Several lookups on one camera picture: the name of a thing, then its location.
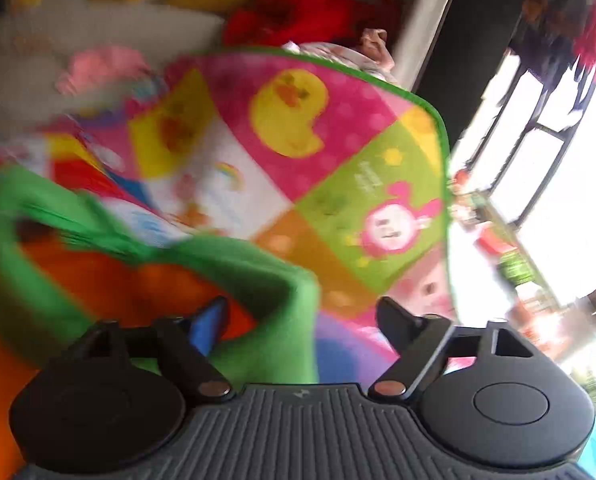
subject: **black mount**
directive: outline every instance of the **black mount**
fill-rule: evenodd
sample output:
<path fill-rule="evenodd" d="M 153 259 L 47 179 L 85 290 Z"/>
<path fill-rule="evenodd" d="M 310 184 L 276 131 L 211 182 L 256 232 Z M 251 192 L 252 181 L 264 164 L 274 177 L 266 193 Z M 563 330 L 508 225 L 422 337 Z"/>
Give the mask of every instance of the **black mount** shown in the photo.
<path fill-rule="evenodd" d="M 12 404 L 30 464 L 19 477 L 586 478 L 573 461 L 594 423 L 590 399 L 507 323 L 455 327 L 390 298 L 377 319 L 400 357 L 368 396 L 354 384 L 236 395 L 188 342 L 189 319 L 99 322 Z M 466 356 L 472 366 L 443 374 Z M 131 358 L 156 358 L 162 376 Z"/>

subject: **green fabric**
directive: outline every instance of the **green fabric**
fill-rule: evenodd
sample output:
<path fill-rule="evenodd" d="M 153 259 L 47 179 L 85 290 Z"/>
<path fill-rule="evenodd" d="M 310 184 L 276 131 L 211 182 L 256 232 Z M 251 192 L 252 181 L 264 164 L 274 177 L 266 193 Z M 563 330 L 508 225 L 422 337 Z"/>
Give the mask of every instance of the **green fabric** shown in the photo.
<path fill-rule="evenodd" d="M 312 273 L 232 238 L 198 235 L 167 248 L 146 246 L 91 195 L 13 166 L 0 175 L 0 337 L 26 360 L 43 366 L 93 320 L 26 259 L 15 231 L 23 218 L 59 230 L 74 250 L 103 251 L 129 264 L 177 264 L 229 293 L 258 321 L 210 356 L 232 383 L 317 382 L 319 289 Z"/>

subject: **metal rivet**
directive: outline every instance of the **metal rivet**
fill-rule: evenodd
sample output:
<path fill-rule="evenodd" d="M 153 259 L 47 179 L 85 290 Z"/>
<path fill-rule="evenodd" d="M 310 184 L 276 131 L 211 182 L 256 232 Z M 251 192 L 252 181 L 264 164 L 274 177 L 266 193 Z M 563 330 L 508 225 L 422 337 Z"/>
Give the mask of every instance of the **metal rivet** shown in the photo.
<path fill-rule="evenodd" d="M 231 390 L 232 387 L 225 381 L 207 381 L 198 386 L 198 391 L 205 397 L 222 397 Z"/>
<path fill-rule="evenodd" d="M 398 397 L 407 391 L 407 387 L 398 381 L 380 381 L 374 384 L 374 392 L 383 397 Z"/>

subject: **cartoon character print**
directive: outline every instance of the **cartoon character print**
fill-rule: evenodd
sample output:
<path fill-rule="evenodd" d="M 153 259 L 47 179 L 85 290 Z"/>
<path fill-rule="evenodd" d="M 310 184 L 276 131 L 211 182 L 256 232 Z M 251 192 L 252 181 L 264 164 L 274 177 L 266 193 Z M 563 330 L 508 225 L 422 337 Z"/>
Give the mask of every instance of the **cartoon character print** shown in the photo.
<path fill-rule="evenodd" d="M 206 101 L 195 98 L 193 89 L 201 85 L 200 74 L 191 79 L 183 91 L 171 93 L 163 102 L 162 115 L 158 120 L 158 132 L 162 143 L 176 154 L 188 153 L 194 139 L 200 135 L 214 116 L 214 109 Z"/>
<path fill-rule="evenodd" d="M 313 123 L 327 107 L 329 92 L 313 73 L 284 70 L 251 101 L 249 118 L 260 141 L 289 158 L 307 158 L 324 148 Z"/>
<path fill-rule="evenodd" d="M 408 182 L 396 182 L 389 186 L 388 192 L 394 198 L 370 211 L 360 235 L 362 248 L 373 258 L 411 249 L 419 232 L 427 228 L 443 208 L 442 202 L 436 198 L 419 210 L 413 209 L 409 204 L 411 186 Z"/>
<path fill-rule="evenodd" d="M 439 314 L 455 319 L 444 255 L 444 247 L 438 244 L 409 267 L 386 295 L 414 316 Z"/>
<path fill-rule="evenodd" d="M 224 231 L 213 227 L 212 218 L 196 202 L 196 181 L 190 173 L 184 172 L 174 184 L 173 190 L 184 206 L 179 214 L 167 215 L 172 224 L 185 233 L 206 232 L 225 235 Z"/>

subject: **ribbed rubber pad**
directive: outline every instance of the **ribbed rubber pad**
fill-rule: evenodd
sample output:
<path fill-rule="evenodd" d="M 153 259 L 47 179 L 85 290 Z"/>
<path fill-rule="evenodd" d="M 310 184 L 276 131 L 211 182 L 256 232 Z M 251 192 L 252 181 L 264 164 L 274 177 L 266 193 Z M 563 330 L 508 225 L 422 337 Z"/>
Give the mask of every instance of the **ribbed rubber pad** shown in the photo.
<path fill-rule="evenodd" d="M 203 406 L 149 459 L 96 480 L 588 480 L 565 463 L 494 472 L 438 449 L 401 406 L 376 404 L 354 384 L 248 386 Z M 78 480 L 26 466 L 16 480 Z"/>

